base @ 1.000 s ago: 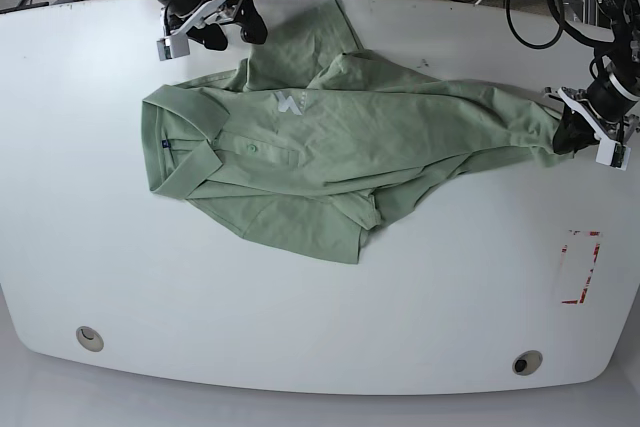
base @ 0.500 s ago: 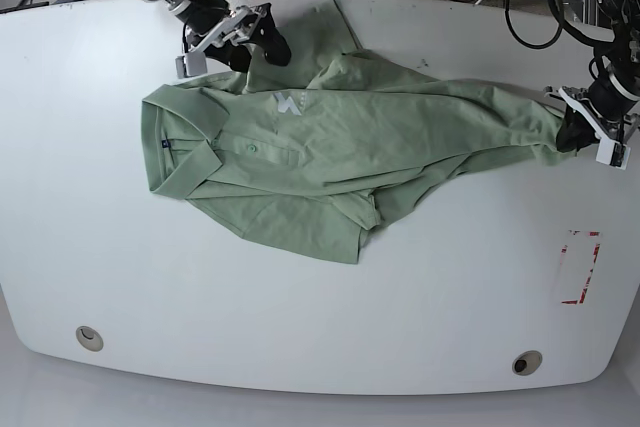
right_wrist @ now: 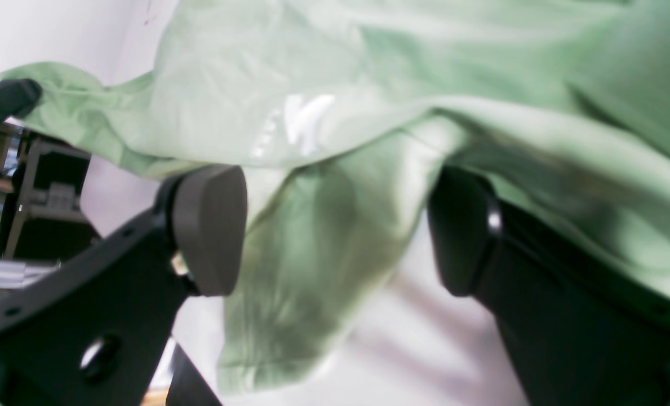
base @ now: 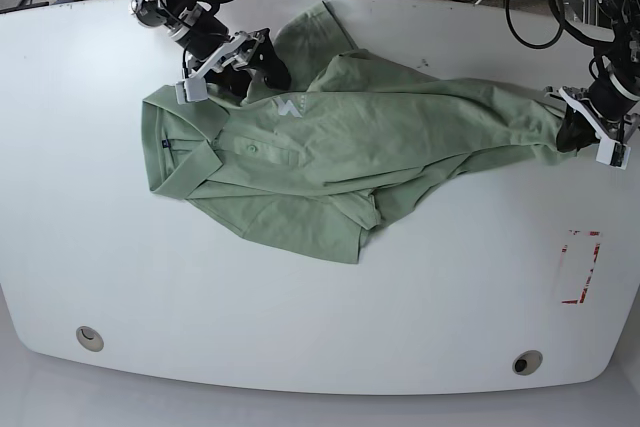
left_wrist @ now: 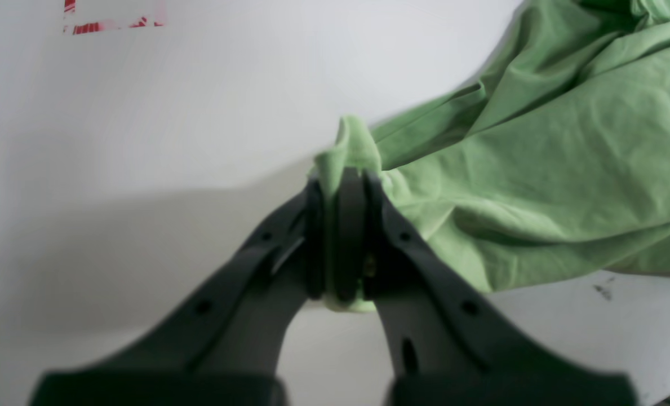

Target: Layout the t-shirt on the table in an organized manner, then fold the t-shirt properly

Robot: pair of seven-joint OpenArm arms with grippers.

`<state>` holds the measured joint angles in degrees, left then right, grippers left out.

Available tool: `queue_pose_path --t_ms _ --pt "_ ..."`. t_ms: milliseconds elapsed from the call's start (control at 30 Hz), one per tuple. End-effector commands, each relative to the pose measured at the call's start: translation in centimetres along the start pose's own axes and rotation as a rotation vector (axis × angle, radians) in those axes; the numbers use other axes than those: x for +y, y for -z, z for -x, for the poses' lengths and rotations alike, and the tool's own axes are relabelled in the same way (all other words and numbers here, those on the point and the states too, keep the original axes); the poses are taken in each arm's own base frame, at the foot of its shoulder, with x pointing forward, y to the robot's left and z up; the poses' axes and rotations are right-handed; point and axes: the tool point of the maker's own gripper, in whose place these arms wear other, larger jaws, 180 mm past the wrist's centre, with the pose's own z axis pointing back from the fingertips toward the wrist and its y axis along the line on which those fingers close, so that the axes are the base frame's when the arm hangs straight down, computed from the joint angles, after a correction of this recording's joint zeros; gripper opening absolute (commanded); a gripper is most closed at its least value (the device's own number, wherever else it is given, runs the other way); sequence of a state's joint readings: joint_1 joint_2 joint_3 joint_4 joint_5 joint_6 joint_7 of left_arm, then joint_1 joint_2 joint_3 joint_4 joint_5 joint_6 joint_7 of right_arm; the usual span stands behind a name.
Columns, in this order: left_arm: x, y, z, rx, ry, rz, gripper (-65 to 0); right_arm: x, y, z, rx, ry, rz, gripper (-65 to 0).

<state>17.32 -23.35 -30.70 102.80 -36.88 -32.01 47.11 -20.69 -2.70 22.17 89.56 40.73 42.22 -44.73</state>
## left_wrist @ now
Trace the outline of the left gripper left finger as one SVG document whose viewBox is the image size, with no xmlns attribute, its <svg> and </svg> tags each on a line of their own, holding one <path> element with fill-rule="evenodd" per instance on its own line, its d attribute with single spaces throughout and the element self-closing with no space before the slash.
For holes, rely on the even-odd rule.
<svg viewBox="0 0 670 406">
<path fill-rule="evenodd" d="M 288 405 L 289 324 L 323 291 L 317 178 L 274 210 L 175 311 L 123 350 L 43 376 L 32 405 Z"/>
</svg>

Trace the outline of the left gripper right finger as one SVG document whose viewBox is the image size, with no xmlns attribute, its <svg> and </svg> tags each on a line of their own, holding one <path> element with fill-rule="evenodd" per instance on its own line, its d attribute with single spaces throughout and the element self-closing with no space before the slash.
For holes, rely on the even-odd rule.
<svg viewBox="0 0 670 406">
<path fill-rule="evenodd" d="M 396 380 L 388 405 L 634 405 L 623 373 L 595 372 L 520 331 L 423 241 L 374 173 L 336 195 L 335 294 L 372 301 Z"/>
</svg>

